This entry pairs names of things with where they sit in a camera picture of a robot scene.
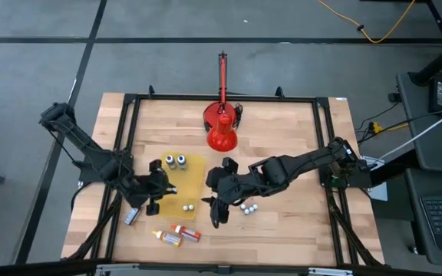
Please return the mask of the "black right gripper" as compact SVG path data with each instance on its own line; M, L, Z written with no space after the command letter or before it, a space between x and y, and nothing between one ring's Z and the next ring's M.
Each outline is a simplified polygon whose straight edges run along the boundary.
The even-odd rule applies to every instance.
M207 174L206 185L217 197L201 198L201 201L212 203L210 218L213 226L228 222L229 206L224 202L238 202L248 197L248 184L252 181L252 174L237 174L238 167L234 159L225 157L221 166L212 168Z

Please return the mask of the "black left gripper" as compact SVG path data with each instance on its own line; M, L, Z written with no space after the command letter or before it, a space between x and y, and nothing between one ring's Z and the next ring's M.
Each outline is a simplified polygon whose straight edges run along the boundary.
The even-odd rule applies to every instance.
M149 164L149 175L133 176L131 188L127 192L127 202L132 208L139 209L149 201L146 206L147 215L158 215L160 204L157 203L166 195L176 195L175 186L167 183L167 174L163 170L162 161L155 159Z

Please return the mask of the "orange-red food coloring bottle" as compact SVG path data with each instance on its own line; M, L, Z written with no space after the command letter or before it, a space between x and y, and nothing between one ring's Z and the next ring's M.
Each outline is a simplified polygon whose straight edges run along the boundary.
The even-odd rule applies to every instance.
M198 242L201 234L195 230L187 228L182 225L171 225L171 228L180 236L193 242Z

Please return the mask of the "yellow food coloring bottle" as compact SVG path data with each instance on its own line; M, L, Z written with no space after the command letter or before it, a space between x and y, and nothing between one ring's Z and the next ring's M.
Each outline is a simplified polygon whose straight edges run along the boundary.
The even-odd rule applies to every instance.
M163 231L152 231L152 234L163 243L172 245L174 247L180 247L183 239L175 234Z

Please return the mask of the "black horizontal rig beam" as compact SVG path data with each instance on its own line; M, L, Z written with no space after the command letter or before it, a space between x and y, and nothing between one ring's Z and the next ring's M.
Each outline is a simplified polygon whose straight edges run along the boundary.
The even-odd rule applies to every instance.
M0 266L0 276L76 276L113 271L196 271L219 275L234 273L288 273L302 276L442 276L440 273L410 271L388 266L365 266L342 264L334 268L255 266L229 264L174 264L174 263L127 263L112 262L109 259L61 260L53 262L11 264Z

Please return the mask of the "red desk lamp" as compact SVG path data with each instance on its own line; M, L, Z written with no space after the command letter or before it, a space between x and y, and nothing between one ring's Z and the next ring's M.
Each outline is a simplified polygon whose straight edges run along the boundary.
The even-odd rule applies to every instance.
M243 106L233 106L227 100L227 53L218 54L219 99L203 111L208 145L218 152L234 150L238 143L236 129L242 118Z

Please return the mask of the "black side desk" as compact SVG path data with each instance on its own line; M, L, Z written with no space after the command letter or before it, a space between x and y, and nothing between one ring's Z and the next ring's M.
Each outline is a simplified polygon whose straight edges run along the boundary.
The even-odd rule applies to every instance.
M428 115L429 90L417 86L408 74L397 76L397 86L404 110L411 119L409 128L415 138L414 152L418 167L406 169L405 178L411 196L412 212L417 224L418 251L434 265L442 265L442 251L436 247L426 221L420 198L442 196L442 123L438 115Z

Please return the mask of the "grey base plate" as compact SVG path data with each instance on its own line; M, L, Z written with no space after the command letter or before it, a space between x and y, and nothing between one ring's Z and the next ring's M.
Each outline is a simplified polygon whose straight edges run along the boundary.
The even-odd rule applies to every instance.
M384 160L376 159L370 156L363 156L362 159L367 163L368 168L371 171L376 170L385 164ZM369 188L368 195L374 200L387 202L388 201L387 183L383 182L382 184L377 185L374 188Z

